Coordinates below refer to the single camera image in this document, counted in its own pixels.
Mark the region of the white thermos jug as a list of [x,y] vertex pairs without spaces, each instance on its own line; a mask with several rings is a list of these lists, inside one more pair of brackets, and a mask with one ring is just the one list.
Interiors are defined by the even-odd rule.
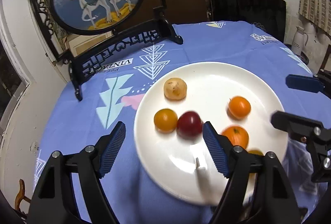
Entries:
[[297,31],[293,37],[291,46],[292,52],[297,56],[300,56],[303,51],[303,47],[306,46],[308,42],[308,38],[309,37],[307,33],[305,33],[304,28],[297,26]]

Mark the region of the round deer art screen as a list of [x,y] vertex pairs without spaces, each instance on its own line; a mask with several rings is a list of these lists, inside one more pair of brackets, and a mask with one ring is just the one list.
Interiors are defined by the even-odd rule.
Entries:
[[[138,43],[169,39],[182,44],[165,19],[166,0],[29,0],[36,22],[58,62],[68,65],[75,96],[82,100],[82,85],[102,69],[115,52]],[[53,26],[80,36],[110,33],[110,37],[80,55],[60,52],[52,41]]]

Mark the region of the tan round fruit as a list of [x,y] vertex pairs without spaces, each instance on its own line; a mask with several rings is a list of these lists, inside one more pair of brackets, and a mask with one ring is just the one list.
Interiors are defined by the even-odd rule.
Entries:
[[164,83],[164,95],[172,101],[183,100],[187,94],[187,85],[183,79],[170,78]]

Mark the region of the wooden chair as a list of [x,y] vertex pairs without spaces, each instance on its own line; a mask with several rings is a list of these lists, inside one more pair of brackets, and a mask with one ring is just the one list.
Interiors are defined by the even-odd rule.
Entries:
[[15,210],[16,211],[19,211],[21,212],[21,209],[20,209],[20,205],[21,205],[21,202],[22,201],[25,201],[27,203],[31,203],[31,199],[28,198],[26,195],[25,195],[25,182],[23,179],[20,179],[19,180],[19,191],[16,195],[16,198],[15,198],[15,202],[14,202],[14,206],[15,206]]

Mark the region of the dark red plum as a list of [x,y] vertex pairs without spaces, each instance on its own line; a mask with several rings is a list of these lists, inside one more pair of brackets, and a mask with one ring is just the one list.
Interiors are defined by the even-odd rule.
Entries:
[[177,134],[183,139],[196,139],[201,133],[203,122],[195,111],[183,113],[177,121]]

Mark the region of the orange tangerine with stem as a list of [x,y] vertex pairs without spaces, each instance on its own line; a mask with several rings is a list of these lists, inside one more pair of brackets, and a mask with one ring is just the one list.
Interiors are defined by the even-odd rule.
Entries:
[[221,135],[226,136],[233,146],[241,146],[244,149],[248,146],[248,133],[241,126],[229,126],[221,133]]

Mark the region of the yellow-orange tangerine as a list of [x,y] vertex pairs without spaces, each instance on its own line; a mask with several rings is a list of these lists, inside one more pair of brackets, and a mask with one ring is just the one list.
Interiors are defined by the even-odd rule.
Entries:
[[154,115],[155,129],[161,133],[171,133],[177,127],[177,114],[171,109],[161,109]]

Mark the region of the white round plate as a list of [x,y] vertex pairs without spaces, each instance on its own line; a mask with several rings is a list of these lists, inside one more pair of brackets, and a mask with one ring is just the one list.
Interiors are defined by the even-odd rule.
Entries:
[[[161,109],[178,116],[196,112],[202,133],[183,138],[178,130],[158,131],[154,116]],[[282,161],[288,137],[270,122],[282,110],[272,88],[246,69],[218,62],[188,64],[165,74],[141,100],[133,127],[137,154],[146,173],[168,194],[216,205],[231,176],[229,158],[234,154],[223,132],[239,126],[248,133],[243,153],[273,152]]]

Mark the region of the black cabinet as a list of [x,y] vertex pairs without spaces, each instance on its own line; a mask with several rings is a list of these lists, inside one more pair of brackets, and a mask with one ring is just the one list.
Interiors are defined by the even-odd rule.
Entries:
[[245,21],[284,41],[284,0],[211,0],[211,13],[215,21]]

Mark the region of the blue patterned tablecloth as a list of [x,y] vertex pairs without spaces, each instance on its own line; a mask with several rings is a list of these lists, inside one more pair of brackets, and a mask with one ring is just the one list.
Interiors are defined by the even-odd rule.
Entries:
[[165,40],[135,44],[116,53],[108,67],[83,84],[82,101],[67,84],[44,130],[36,178],[53,151],[79,152],[122,121],[126,138],[111,172],[102,179],[120,223],[208,223],[210,207],[176,199],[149,178],[133,141],[134,117],[147,90],[166,73],[194,62],[225,62],[247,69],[270,85],[286,112],[330,127],[330,99],[285,85],[287,75],[311,76],[311,72],[269,34],[246,22],[229,21],[177,25],[175,30],[183,38],[182,45]]

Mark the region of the window with white frame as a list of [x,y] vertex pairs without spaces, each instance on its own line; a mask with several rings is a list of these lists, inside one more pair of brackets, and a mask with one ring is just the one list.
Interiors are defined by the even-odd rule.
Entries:
[[11,36],[1,3],[1,137],[4,137],[12,114],[32,81],[34,79]]

